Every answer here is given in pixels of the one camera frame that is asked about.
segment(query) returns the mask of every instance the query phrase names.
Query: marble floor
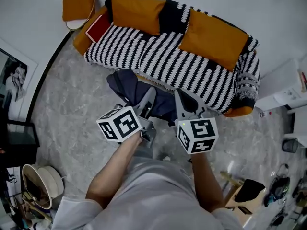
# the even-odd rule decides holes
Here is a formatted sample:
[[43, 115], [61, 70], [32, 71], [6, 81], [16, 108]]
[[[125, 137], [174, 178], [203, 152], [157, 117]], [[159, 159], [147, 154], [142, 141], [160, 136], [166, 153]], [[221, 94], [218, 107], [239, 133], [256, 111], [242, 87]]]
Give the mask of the marble floor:
[[[106, 76], [112, 71], [99, 65], [88, 65], [72, 47], [70, 39], [59, 53], [39, 93], [32, 115], [41, 147], [39, 165], [52, 165], [65, 176], [65, 195], [84, 197], [95, 174], [107, 163], [117, 143], [107, 142], [96, 119], [123, 101], [109, 88]], [[220, 171], [234, 177], [254, 179], [269, 187], [281, 164], [289, 165], [290, 192], [307, 167], [305, 150], [296, 154], [281, 149], [283, 134], [290, 128], [285, 108], [273, 110], [267, 118], [253, 114], [244, 117], [216, 118], [219, 139], [208, 153], [218, 182], [225, 188]], [[192, 175], [189, 158], [167, 123], [153, 119], [157, 139], [154, 154], [166, 152], [171, 161]], [[288, 209], [291, 197], [286, 202]], [[281, 206], [278, 202], [261, 207], [246, 229], [266, 229]]]

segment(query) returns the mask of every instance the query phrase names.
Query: orange cushion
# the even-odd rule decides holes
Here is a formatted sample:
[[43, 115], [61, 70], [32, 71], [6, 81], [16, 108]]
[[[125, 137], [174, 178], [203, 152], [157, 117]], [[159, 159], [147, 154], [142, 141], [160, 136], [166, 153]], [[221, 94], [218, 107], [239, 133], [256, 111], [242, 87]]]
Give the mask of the orange cushion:
[[63, 0], [63, 21], [88, 19], [94, 0]]
[[237, 109], [230, 109], [227, 113], [224, 114], [225, 117], [240, 117], [244, 115], [251, 114], [253, 112], [253, 108], [250, 106], [242, 106]]
[[160, 35], [159, 13], [165, 3], [166, 0], [112, 0], [114, 25]]
[[248, 35], [240, 29], [190, 9], [189, 27], [179, 49], [233, 71], [247, 39]]
[[75, 39], [73, 40], [73, 46], [75, 49], [81, 54], [87, 51], [87, 49], [91, 46], [92, 40], [85, 34], [87, 29], [94, 23], [94, 21], [101, 15], [107, 13], [106, 6], [101, 7], [101, 9], [84, 25], [81, 31], [77, 34]]

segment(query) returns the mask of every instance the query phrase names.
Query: clothing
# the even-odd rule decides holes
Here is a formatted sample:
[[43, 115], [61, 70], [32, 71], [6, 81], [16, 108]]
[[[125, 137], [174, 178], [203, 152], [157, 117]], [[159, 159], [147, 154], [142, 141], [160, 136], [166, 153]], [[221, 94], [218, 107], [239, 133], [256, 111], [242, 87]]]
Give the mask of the clothing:
[[265, 186], [251, 179], [246, 179], [241, 190], [235, 197], [235, 202], [242, 203], [250, 201], [258, 197], [259, 193], [265, 188]]
[[240, 230], [234, 213], [199, 206], [191, 179], [170, 162], [134, 157], [108, 207], [62, 199], [53, 230]]
[[[110, 88], [125, 103], [131, 106], [139, 104], [152, 85], [138, 81], [137, 76], [131, 69], [121, 69], [106, 78]], [[170, 125], [175, 125], [177, 119], [175, 98], [157, 87], [154, 105], [151, 107], [150, 116], [166, 120]]]

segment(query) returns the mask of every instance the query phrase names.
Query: dark blue cloth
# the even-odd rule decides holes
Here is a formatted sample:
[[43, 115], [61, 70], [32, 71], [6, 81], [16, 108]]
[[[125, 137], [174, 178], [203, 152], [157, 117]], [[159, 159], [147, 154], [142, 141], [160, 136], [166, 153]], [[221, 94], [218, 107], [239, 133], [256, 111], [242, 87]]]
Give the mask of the dark blue cloth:
[[[130, 69], [121, 69], [117, 72], [121, 88], [118, 86], [114, 74], [107, 76], [106, 80], [110, 88], [126, 103], [131, 106], [137, 105], [151, 87], [150, 84], [138, 81], [137, 76]], [[174, 125], [177, 119], [175, 97], [159, 88], [156, 88], [157, 96], [150, 116], [158, 117]]]

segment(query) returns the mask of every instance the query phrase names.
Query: grey t-shirt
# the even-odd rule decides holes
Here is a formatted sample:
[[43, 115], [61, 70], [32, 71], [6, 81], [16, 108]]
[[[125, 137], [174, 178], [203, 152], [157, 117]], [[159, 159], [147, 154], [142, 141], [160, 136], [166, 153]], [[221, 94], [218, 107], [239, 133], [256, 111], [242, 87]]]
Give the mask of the grey t-shirt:
[[232, 211], [209, 213], [199, 206], [186, 173], [174, 164], [134, 158], [106, 209], [89, 199], [66, 197], [53, 230], [241, 230]]

